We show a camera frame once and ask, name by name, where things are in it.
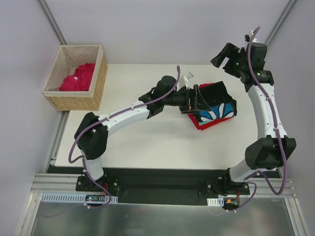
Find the wicker basket with liner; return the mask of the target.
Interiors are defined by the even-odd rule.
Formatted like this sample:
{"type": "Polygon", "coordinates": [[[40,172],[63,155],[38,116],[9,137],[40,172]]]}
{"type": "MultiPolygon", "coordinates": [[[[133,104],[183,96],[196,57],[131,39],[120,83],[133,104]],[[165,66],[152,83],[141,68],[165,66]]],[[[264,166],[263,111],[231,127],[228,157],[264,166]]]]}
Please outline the wicker basket with liner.
{"type": "Polygon", "coordinates": [[[42,93],[57,111],[97,111],[107,68],[101,45],[61,45],[42,93]]]}

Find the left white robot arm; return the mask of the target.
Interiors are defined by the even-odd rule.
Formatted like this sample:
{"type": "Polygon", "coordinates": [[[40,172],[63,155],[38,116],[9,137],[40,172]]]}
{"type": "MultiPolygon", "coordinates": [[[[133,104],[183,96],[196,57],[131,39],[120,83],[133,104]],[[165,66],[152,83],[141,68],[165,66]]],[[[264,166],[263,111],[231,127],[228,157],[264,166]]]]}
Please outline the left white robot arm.
{"type": "Polygon", "coordinates": [[[149,92],[134,103],[106,116],[87,113],[75,135],[71,151],[78,147],[87,177],[87,186],[93,191],[107,192],[107,183],[102,168],[101,157],[107,148],[110,135],[138,121],[147,120],[161,113],[165,106],[178,107],[182,114],[192,115],[197,121],[211,111],[213,84],[186,86],[177,89],[179,79],[163,76],[149,92]]]}

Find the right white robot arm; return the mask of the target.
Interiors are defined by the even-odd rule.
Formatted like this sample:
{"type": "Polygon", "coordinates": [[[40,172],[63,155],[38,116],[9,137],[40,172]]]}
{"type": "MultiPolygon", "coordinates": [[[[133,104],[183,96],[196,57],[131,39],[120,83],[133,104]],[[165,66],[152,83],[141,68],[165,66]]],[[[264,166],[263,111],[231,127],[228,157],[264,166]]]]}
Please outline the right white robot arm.
{"type": "Polygon", "coordinates": [[[272,72],[264,69],[267,46],[263,43],[248,43],[238,48],[227,43],[217,56],[211,59],[214,67],[223,67],[225,73],[239,78],[248,94],[257,124],[257,140],[245,150],[245,158],[228,170],[229,177],[221,183],[222,190],[233,194],[239,188],[239,182],[261,175],[264,171],[283,168],[283,181],[276,190],[270,180],[269,188],[275,195],[283,193],[287,180],[287,160],[296,148],[295,138],[290,138],[283,128],[274,96],[272,72]]]}

